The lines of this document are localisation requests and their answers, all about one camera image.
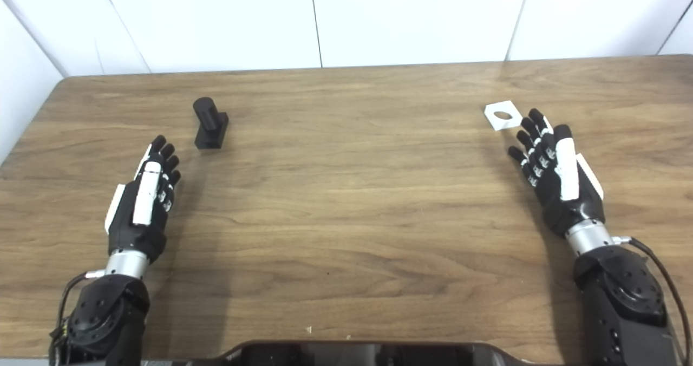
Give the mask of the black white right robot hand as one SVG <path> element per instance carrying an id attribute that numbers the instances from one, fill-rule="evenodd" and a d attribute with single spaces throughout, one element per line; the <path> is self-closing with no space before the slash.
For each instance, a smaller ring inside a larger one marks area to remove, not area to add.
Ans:
<path id="1" fill-rule="evenodd" d="M 604 191 L 582 154 L 569 125 L 551 125 L 537 108 L 521 122 L 507 150 L 534 191 L 545 225 L 558 236 L 584 221 L 605 222 Z"/>

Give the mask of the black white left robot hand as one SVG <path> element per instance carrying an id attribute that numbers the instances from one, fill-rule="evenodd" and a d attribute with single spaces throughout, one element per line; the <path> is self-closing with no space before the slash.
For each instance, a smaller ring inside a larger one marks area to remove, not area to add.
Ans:
<path id="1" fill-rule="evenodd" d="M 146 148 L 131 181 L 119 184 L 104 219 L 112 254 L 132 250 L 155 262 L 165 250 L 165 228 L 181 179 L 175 146 L 158 135 Z"/>

